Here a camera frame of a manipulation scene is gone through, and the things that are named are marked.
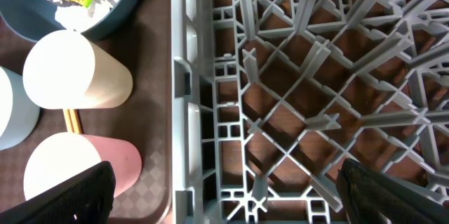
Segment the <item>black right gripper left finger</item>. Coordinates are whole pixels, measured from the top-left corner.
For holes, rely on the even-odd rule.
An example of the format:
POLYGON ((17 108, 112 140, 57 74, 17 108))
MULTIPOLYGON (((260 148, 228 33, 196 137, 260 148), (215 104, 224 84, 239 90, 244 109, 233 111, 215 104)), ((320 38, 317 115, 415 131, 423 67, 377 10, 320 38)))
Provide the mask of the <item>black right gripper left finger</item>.
POLYGON ((103 161, 1 213, 1 223, 106 223, 113 208, 115 175, 103 161))

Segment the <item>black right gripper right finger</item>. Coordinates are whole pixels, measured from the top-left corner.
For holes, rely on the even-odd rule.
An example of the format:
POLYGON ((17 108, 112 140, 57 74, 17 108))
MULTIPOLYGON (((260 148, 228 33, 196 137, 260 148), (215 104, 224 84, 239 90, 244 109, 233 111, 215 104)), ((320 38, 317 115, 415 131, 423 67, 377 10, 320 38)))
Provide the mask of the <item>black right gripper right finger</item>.
POLYGON ((443 196, 345 159, 337 191, 350 223, 447 223, 443 196))

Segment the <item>pink plastic cup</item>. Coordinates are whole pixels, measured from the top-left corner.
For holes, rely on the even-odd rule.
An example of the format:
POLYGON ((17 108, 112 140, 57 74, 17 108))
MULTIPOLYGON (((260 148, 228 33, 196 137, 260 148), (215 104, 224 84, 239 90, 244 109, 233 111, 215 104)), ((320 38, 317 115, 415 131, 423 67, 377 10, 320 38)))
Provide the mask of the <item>pink plastic cup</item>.
POLYGON ((25 199, 40 195, 103 161, 112 165, 115 197, 140 177, 142 158, 128 141, 69 132, 51 135, 27 161, 23 180, 25 199))

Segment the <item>cream white plastic cup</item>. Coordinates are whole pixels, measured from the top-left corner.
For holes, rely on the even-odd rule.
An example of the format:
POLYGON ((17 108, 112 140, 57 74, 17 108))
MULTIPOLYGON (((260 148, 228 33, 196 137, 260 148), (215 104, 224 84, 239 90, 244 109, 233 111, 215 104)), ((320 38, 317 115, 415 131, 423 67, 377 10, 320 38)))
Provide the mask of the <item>cream white plastic cup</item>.
POLYGON ((37 41, 22 77, 31 101, 49 110, 118 107, 133 89, 127 67, 69 30, 51 32, 37 41))

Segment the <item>dark blue plate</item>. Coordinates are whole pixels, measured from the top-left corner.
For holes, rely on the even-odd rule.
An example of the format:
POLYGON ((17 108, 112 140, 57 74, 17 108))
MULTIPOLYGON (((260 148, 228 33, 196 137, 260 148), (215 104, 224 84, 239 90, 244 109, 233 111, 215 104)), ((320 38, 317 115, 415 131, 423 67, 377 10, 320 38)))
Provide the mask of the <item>dark blue plate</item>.
MULTIPOLYGON (((119 0, 105 17, 82 34, 98 41, 108 37, 131 15, 139 0, 119 0)), ((47 0, 1 0, 1 18, 19 37, 36 42, 64 29, 55 19, 57 6, 47 0)))

